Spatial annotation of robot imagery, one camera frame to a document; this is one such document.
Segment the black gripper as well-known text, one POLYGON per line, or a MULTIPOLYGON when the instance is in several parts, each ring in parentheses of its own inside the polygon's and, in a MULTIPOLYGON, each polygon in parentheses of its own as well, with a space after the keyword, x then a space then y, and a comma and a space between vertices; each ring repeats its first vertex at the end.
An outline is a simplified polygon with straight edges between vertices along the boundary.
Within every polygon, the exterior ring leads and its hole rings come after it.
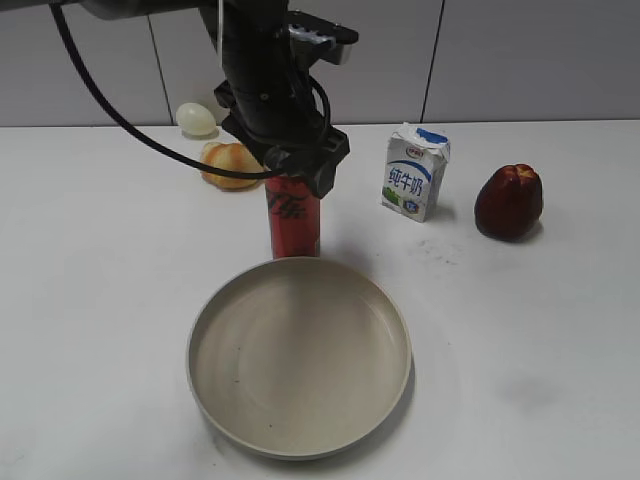
POLYGON ((227 81, 214 94, 229 110, 223 129, 262 166, 301 179, 315 197, 333 189, 337 167, 349 154, 349 139, 315 108, 305 111, 294 95, 235 92, 227 81))

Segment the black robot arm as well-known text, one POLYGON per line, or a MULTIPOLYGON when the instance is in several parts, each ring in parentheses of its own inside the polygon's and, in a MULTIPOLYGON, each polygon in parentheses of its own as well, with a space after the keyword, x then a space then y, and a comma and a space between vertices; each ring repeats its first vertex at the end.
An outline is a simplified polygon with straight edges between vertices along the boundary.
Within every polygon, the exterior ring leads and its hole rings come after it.
POLYGON ((301 1, 5 1, 1 124, 117 125, 149 143, 197 101, 218 121, 202 136, 257 161, 216 174, 290 178, 320 198, 349 141, 319 78, 357 39, 301 1))

